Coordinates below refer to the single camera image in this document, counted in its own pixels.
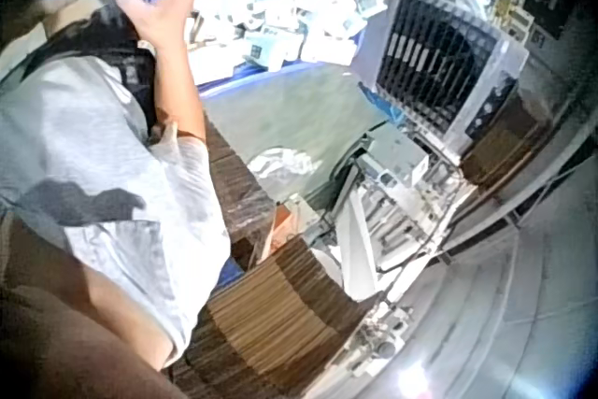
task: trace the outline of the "gray t-shirt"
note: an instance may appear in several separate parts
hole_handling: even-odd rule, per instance
[[[48,63],[0,98],[0,218],[110,278],[172,339],[175,361],[230,255],[206,146],[175,123],[146,145],[119,71]]]

